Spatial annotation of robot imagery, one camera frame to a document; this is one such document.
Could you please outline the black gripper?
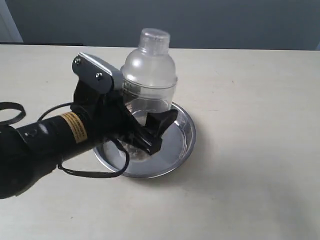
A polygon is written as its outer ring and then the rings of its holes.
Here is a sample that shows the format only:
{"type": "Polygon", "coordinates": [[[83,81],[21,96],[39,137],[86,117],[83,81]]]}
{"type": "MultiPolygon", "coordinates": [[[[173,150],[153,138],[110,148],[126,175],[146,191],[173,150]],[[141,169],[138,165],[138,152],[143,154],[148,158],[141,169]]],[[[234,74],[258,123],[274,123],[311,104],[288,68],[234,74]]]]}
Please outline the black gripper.
{"type": "Polygon", "coordinates": [[[83,114],[88,137],[100,143],[120,140],[148,155],[160,151],[162,135],[178,117],[176,109],[148,112],[145,128],[126,108],[120,89],[102,89],[85,82],[77,83],[71,110],[83,114]]]}

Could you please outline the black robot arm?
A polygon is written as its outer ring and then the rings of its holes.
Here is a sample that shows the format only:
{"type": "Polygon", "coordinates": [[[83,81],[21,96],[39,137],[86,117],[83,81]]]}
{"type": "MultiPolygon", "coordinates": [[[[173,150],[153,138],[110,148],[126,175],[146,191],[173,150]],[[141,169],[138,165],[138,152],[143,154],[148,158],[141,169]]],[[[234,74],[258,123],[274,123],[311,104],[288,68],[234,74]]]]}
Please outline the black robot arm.
{"type": "Polygon", "coordinates": [[[130,162],[127,143],[148,155],[160,151],[164,132],[178,111],[148,113],[141,125],[126,108],[122,92],[99,93],[78,83],[70,111],[14,128],[0,127],[0,197],[18,196],[63,163],[105,142],[112,142],[130,162]]]}

